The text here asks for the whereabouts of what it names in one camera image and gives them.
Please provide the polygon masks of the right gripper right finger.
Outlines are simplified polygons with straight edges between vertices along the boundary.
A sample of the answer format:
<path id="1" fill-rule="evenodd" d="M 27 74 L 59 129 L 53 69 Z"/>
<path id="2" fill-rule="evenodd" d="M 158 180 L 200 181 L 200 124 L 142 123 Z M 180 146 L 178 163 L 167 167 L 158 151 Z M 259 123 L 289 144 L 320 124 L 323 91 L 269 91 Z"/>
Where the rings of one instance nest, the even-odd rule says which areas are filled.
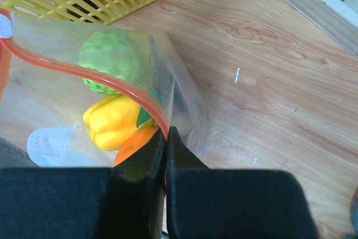
<path id="1" fill-rule="evenodd" d="M 170 238 L 318 238 L 304 191 L 282 170 L 210 169 L 175 127 L 167 143 Z"/>

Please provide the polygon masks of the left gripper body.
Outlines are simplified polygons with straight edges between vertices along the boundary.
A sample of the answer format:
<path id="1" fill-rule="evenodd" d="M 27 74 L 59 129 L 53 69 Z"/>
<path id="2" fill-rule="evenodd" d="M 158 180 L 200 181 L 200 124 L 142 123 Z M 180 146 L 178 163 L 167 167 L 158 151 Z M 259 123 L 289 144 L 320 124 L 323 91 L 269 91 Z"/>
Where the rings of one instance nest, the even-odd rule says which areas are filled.
<path id="1" fill-rule="evenodd" d="M 21 148 L 0 138 L 0 166 L 6 167 L 39 167 Z"/>

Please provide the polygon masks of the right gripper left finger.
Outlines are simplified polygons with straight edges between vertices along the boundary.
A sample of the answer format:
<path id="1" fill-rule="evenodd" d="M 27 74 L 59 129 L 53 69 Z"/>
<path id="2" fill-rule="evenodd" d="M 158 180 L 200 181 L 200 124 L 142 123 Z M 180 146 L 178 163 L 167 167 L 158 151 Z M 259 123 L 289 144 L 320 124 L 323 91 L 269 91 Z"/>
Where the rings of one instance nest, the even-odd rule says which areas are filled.
<path id="1" fill-rule="evenodd" d="M 2 238 L 161 238 L 166 141 L 113 167 L 1 168 Z"/>

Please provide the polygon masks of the small orange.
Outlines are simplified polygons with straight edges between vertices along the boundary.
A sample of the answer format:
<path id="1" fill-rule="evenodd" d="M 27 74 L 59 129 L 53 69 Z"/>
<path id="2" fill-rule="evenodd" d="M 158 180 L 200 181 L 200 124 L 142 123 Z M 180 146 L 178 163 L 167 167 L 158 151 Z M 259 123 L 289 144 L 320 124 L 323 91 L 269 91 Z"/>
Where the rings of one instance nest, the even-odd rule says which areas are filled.
<path id="1" fill-rule="evenodd" d="M 141 149 L 141 147 L 147 144 L 157 129 L 157 126 L 146 127 L 137 131 L 133 136 L 131 136 L 118 151 L 114 159 L 114 166 L 122 163 L 124 160 Z"/>

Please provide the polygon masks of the yellow bell pepper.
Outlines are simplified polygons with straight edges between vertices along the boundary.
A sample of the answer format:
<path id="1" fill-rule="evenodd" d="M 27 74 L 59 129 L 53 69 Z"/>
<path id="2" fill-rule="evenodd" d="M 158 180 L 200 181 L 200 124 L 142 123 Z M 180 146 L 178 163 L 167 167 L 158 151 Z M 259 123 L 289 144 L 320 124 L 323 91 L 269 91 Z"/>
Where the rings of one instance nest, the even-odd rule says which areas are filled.
<path id="1" fill-rule="evenodd" d="M 83 114 L 90 141 L 104 151 L 118 151 L 138 135 L 140 139 L 158 129 L 152 117 L 137 124 L 141 106 L 125 95 L 107 95 Z"/>

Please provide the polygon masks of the clear zip top bag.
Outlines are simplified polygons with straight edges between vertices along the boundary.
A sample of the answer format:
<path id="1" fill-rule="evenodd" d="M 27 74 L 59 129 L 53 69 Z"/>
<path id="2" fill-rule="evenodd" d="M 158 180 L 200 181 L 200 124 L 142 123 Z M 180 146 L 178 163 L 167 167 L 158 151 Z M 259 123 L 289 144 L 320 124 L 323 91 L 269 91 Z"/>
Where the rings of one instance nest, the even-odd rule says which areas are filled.
<path id="1" fill-rule="evenodd" d="M 95 32 L 109 30 L 123 31 L 139 43 L 146 70 L 133 84 L 78 64 L 83 43 Z M 119 150 L 95 146 L 83 114 L 115 94 L 141 106 L 137 124 L 152 117 L 157 130 L 167 135 L 172 126 L 163 107 L 150 97 L 146 78 L 151 35 L 171 43 L 158 31 L 17 17 L 1 10 L 1 138 L 27 152 L 39 167 L 112 167 Z M 203 98 L 197 108 L 199 132 L 188 142 L 180 137 L 200 155 L 208 147 L 211 130 Z"/>

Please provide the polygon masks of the green custard apple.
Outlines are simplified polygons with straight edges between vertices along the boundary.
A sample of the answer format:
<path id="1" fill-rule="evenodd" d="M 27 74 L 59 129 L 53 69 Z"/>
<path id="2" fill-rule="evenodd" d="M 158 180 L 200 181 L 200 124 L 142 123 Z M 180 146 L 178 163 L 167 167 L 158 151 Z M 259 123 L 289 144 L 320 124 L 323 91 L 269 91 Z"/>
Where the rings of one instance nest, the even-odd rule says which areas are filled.
<path id="1" fill-rule="evenodd" d="M 140 80 L 146 70 L 139 43 L 120 30 L 92 34 L 81 46 L 78 64 L 131 84 Z"/>

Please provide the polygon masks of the longan fruit bunch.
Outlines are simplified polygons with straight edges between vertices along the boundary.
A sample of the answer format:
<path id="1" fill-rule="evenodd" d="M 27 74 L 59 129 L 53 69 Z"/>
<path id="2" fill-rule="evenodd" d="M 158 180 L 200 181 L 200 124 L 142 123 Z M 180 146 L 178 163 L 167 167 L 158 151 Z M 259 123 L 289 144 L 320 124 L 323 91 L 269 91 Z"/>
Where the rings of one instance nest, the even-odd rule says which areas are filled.
<path id="1" fill-rule="evenodd" d="M 197 105 L 202 101 L 184 62 L 168 39 L 150 36 L 148 71 L 149 95 L 167 113 L 170 126 L 175 126 L 188 142 L 199 132 L 201 115 Z"/>

